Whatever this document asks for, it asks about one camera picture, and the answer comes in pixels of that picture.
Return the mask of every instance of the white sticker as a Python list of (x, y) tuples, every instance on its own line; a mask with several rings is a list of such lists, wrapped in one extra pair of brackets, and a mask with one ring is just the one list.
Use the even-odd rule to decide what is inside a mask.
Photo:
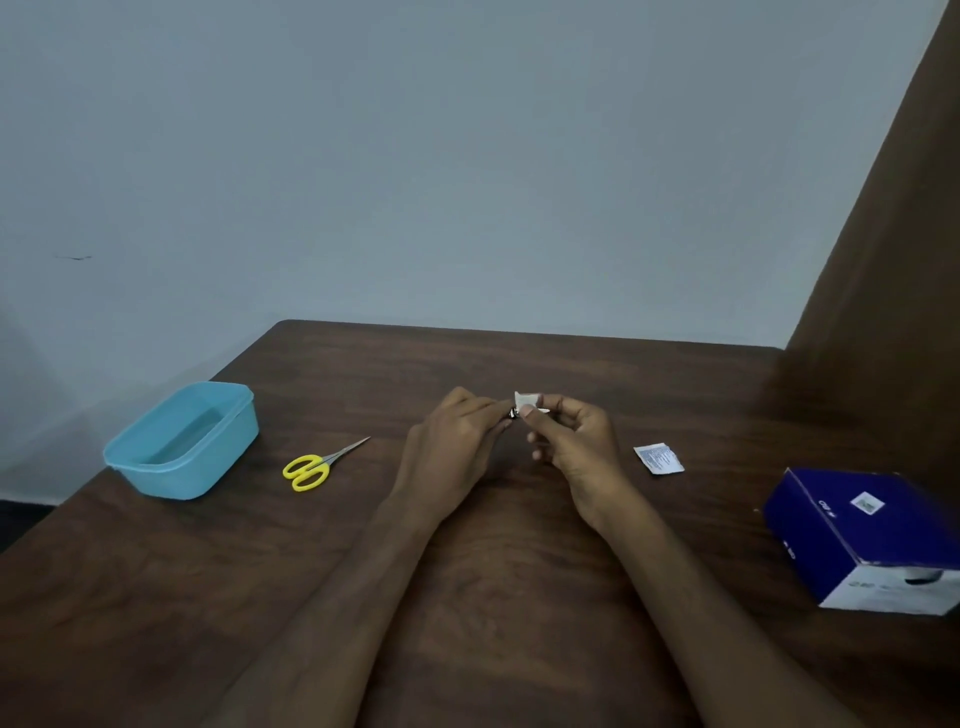
[(520, 411), (520, 407), (524, 404), (529, 404), (531, 407), (537, 406), (537, 400), (540, 398), (540, 395), (521, 395), (519, 392), (514, 392), (514, 404), (516, 405), (516, 411)]
[(680, 464), (676, 453), (664, 443), (634, 448), (634, 452), (647, 466), (647, 470), (654, 475), (669, 475), (684, 471), (684, 466)]
[(886, 505), (886, 503), (884, 503), (878, 497), (873, 497), (866, 491), (851, 500), (850, 503), (854, 507), (859, 508), (861, 511), (866, 513), (868, 516), (872, 516), (874, 513), (880, 510), (880, 508)]

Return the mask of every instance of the blue box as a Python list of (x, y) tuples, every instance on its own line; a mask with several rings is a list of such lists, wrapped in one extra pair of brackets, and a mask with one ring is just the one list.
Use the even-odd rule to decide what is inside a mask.
[(202, 496), (259, 433), (253, 392), (199, 381), (178, 390), (114, 437), (104, 460), (146, 496)]
[(821, 607), (943, 615), (960, 602), (960, 539), (899, 475), (788, 468), (763, 516)]

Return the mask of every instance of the scissors blade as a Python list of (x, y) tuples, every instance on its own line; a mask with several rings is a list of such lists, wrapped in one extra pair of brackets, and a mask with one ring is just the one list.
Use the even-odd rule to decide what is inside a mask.
[(325, 460), (327, 463), (332, 463), (334, 460), (336, 460), (336, 459), (337, 459), (338, 457), (340, 457), (341, 455), (346, 455), (346, 454), (347, 454), (348, 452), (350, 452), (352, 449), (354, 449), (354, 448), (359, 448), (361, 445), (363, 445), (363, 444), (364, 444), (365, 442), (367, 442), (368, 440), (370, 440), (370, 437), (365, 437), (363, 440), (358, 440), (357, 442), (353, 443), (353, 445), (347, 445), (345, 448), (343, 448), (343, 449), (340, 450), (339, 452), (334, 452), (334, 453), (333, 453), (332, 455), (330, 455), (329, 457), (325, 457), (324, 460)]

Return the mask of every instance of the cardboard box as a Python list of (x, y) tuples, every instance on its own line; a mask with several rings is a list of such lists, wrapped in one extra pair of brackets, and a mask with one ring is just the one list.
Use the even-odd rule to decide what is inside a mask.
[(822, 607), (943, 615), (960, 602), (960, 539), (899, 475), (789, 468), (763, 515)]

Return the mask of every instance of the white wall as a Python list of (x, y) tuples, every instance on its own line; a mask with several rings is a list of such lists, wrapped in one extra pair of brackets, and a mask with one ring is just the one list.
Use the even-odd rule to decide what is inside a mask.
[(7, 0), (0, 497), (283, 318), (782, 346), (945, 4)]

